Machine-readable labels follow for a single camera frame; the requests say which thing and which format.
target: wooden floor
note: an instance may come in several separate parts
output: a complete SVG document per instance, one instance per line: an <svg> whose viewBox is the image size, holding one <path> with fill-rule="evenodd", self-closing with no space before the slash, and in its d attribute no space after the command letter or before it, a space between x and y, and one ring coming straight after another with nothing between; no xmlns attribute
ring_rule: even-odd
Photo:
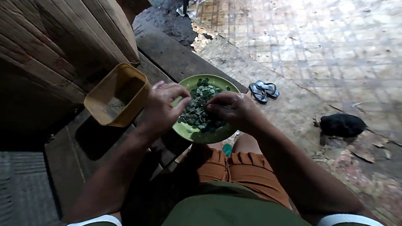
<svg viewBox="0 0 402 226"><path fill-rule="evenodd" d="M149 24L141 24L135 35L141 62L137 69L148 77L151 84L160 80L180 82L196 74L214 74L228 79L241 92L248 91L239 82ZM85 182L140 122L141 113L126 128L105 127L99 125L85 109L55 135L54 140L45 147L45 153L61 214L71 208ZM188 146L189 141L170 130L153 143L152 153L145 158L138 170L141 175L138 176L149 181L163 170L167 171L168 166Z"/></svg>

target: green plate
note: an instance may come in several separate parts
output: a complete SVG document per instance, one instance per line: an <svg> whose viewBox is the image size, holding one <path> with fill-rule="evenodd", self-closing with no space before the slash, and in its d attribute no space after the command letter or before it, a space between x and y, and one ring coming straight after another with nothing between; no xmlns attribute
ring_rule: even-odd
<svg viewBox="0 0 402 226"><path fill-rule="evenodd" d="M181 82L179 82L179 84L184 86L188 91L191 91L192 89L198 87L197 82L200 78L202 78L202 80L209 78L208 84L218 87L222 90L226 90L226 87L228 86L230 88L230 91L240 92L239 89L237 89L236 86L233 85L228 80L211 74L194 75L182 80ZM176 100L174 100L173 105L176 106L181 99L182 97L179 97ZM210 132L201 133L199 129L193 129L187 123L183 122L181 123L176 122L173 125L173 129L184 139L199 144L218 143L221 142L222 140L229 138L231 135L234 134L234 132L236 132L236 129L234 129L228 123L225 126L217 129L213 133Z"/></svg>

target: forearm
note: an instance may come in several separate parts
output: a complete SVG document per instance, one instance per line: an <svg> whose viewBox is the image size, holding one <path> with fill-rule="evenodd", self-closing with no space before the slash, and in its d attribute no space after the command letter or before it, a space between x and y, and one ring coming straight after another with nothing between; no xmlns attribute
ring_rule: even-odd
<svg viewBox="0 0 402 226"><path fill-rule="evenodd" d="M301 213L359 213L363 205L268 121L253 135L280 184Z"/></svg>
<svg viewBox="0 0 402 226"><path fill-rule="evenodd" d="M63 222L79 222L120 210L135 171L154 140L146 134L142 128L136 128L126 138L86 183Z"/></svg>

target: white sleeve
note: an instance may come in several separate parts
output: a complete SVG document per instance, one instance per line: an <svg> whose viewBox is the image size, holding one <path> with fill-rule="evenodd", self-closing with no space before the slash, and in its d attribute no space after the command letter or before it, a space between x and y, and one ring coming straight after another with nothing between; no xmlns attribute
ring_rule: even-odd
<svg viewBox="0 0 402 226"><path fill-rule="evenodd" d="M89 220L86 220L83 222L68 224L67 226L84 226L84 225L95 223L95 222L110 222L110 223L115 224L116 226L122 226L121 222L112 215L103 215L103 216L89 219Z"/></svg>
<svg viewBox="0 0 402 226"><path fill-rule="evenodd" d="M321 219L317 226L333 226L341 223L358 223L368 226L384 226L376 220L354 214L334 214Z"/></svg>

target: green shirt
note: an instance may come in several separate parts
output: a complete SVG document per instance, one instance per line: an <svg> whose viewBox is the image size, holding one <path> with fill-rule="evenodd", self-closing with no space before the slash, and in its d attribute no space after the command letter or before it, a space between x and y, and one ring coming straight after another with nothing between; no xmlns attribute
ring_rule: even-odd
<svg viewBox="0 0 402 226"><path fill-rule="evenodd" d="M253 191L238 184L221 181L202 183L196 194L179 202L162 226L311 226L291 210L261 199ZM102 225L91 223L90 226Z"/></svg>

